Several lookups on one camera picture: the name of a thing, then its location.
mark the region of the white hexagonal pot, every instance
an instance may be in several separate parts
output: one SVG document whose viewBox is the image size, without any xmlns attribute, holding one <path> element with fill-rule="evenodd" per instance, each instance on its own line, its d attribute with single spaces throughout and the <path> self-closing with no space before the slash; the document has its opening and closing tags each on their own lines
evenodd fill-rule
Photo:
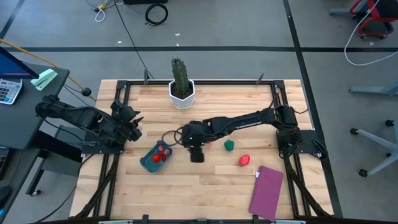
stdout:
<svg viewBox="0 0 398 224">
<path fill-rule="evenodd" d="M 193 101 L 195 99 L 195 84 L 193 80 L 188 80 L 192 84 L 192 94 L 185 99 L 181 100 L 178 97 L 173 96 L 172 94 L 172 86 L 174 84 L 174 80 L 169 83 L 169 96 L 172 99 L 174 106 L 177 109 L 189 109 L 191 108 Z"/>
</svg>

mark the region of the concrete floor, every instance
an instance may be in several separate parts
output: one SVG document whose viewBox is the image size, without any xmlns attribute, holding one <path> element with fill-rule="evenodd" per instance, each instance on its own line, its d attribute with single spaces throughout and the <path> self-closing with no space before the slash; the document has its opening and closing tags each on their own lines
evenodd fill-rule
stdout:
<svg viewBox="0 0 398 224">
<path fill-rule="evenodd" d="M 106 10 L 102 23 L 83 0 L 25 0 L 5 39 L 22 47 L 131 47 L 115 7 Z M 290 0 L 290 7 L 301 47 L 344 47 L 355 27 L 345 16 L 329 16 L 331 7 L 348 7 L 353 1 Z M 12 14 L 16 0 L 0 1 L 0 29 Z M 141 14 L 147 6 L 132 6 Z M 119 6 L 127 28 L 137 46 L 265 46 L 293 47 L 283 1 L 273 0 L 170 0 L 169 18 L 158 27 L 144 25 L 144 20 L 127 6 Z M 386 40 L 353 37 L 351 47 L 398 47 L 398 32 Z M 89 86 L 96 95 L 101 79 L 142 78 L 143 67 L 135 52 L 39 52 L 57 65 L 71 71 L 71 76 Z M 39 63 L 28 55 L 13 53 L 26 62 Z M 355 62 L 368 62 L 388 53 L 349 53 Z M 172 57 L 184 59 L 190 78 L 264 78 L 301 79 L 294 51 L 169 51 L 141 52 L 148 69 L 156 78 L 171 78 Z M 385 158 L 386 149 L 351 136 L 349 129 L 361 128 L 391 139 L 393 130 L 383 125 L 386 119 L 398 119 L 397 98 L 350 95 L 351 85 L 388 85 L 396 81 L 393 57 L 367 67 L 354 67 L 342 53 L 304 52 L 304 61 L 313 97 L 325 134 L 326 145 L 346 218 L 397 221 L 398 162 L 366 179 L 359 169 L 370 169 Z M 73 105 L 81 102 L 64 90 L 60 98 Z M 55 133 L 46 125 L 42 129 Z M 43 194 L 20 194 L 4 223 L 34 222 L 51 212 L 76 184 L 75 177 L 46 172 L 39 183 Z M 68 217 L 72 201 L 48 220 Z"/>
</svg>

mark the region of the wooden table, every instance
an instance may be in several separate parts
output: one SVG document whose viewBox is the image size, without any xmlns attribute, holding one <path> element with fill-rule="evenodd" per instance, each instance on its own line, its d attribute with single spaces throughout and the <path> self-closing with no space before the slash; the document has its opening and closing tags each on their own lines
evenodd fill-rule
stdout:
<svg viewBox="0 0 398 224">
<path fill-rule="evenodd" d="M 297 111 L 307 109 L 300 80 L 284 80 L 287 99 Z M 117 80 L 102 80 L 96 107 L 111 112 Z M 121 155 L 113 200 L 112 219 L 250 219 L 254 173 L 264 165 L 285 172 L 278 156 L 275 128 L 260 125 L 235 131 L 204 148 L 205 162 L 190 162 L 189 152 L 175 146 L 170 162 L 155 174 L 150 174 L 139 159 L 151 149 L 161 135 L 179 128 L 191 120 L 214 116 L 239 116 L 269 106 L 272 97 L 269 88 L 261 85 L 195 85 L 196 97 L 189 110 L 177 110 L 169 98 L 167 85 L 134 85 L 129 102 L 141 111 L 142 137 L 128 142 Z M 297 114 L 300 129 L 312 129 L 308 113 Z M 223 143 L 235 142 L 232 152 Z M 246 167 L 238 167 L 237 160 L 250 154 Z M 78 213 L 98 186 L 103 155 L 93 156 L 80 171 L 70 215 Z M 308 154 L 301 154 L 301 165 L 307 189 L 318 203 L 333 213 L 321 162 Z M 300 192 L 296 189 L 300 214 L 303 215 Z M 106 197 L 103 197 L 101 213 Z M 293 218 L 286 178 L 282 184 L 277 218 Z"/>
</svg>

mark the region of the white cable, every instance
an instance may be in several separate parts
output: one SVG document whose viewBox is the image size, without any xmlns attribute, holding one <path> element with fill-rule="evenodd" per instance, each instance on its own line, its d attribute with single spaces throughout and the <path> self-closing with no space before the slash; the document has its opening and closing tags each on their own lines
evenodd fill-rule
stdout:
<svg viewBox="0 0 398 224">
<path fill-rule="evenodd" d="M 99 11 L 97 12 L 97 15 L 95 16 L 95 22 L 102 22 L 105 19 L 105 12 L 102 9 L 98 9 Z M 102 19 L 98 20 L 98 16 L 101 14 L 101 12 L 104 14 L 104 16 L 102 17 Z"/>
<path fill-rule="evenodd" d="M 376 7 L 376 5 L 379 3 L 379 1 L 380 1 L 380 0 L 377 0 L 377 2 L 376 2 L 376 3 L 373 5 L 373 7 L 368 11 L 368 13 L 363 17 L 363 19 L 358 23 L 358 25 L 356 25 L 356 27 L 355 27 L 353 33 L 351 34 L 351 36 L 350 36 L 349 39 L 348 39 L 348 42 L 347 42 L 346 46 L 344 47 L 344 55 L 345 55 L 347 61 L 348 61 L 350 64 L 352 64 L 352 65 L 355 65 L 355 66 L 370 65 L 370 64 L 373 64 L 373 63 L 376 63 L 376 62 L 380 62 L 380 61 L 382 61 L 382 60 L 384 60 L 384 59 L 387 59 L 387 58 L 389 58 L 389 57 L 392 57 L 392 56 L 394 56 L 395 54 L 398 54 L 398 51 L 397 51 L 397 52 L 395 52 L 395 53 L 393 53 L 393 54 L 388 55 L 387 57 L 384 57 L 384 58 L 375 60 L 375 61 L 373 61 L 373 62 L 362 63 L 362 64 L 354 63 L 354 62 L 352 62 L 352 61 L 350 61 L 350 60 L 348 59 L 348 56 L 347 56 L 347 47 L 348 47 L 348 44 L 351 42 L 351 39 L 353 38 L 356 29 L 357 29 L 357 28 L 361 25 L 361 23 L 367 18 L 367 16 L 370 15 L 370 13 L 371 13 L 372 10 Z"/>
</svg>

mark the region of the cactus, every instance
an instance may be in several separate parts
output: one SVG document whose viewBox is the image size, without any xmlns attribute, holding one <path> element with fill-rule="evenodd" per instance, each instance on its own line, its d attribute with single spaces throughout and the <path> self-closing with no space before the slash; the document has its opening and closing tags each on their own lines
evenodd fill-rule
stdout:
<svg viewBox="0 0 398 224">
<path fill-rule="evenodd" d="M 189 90 L 187 68 L 179 58 L 172 60 L 172 68 L 177 92 L 180 96 L 183 96 Z"/>
</svg>

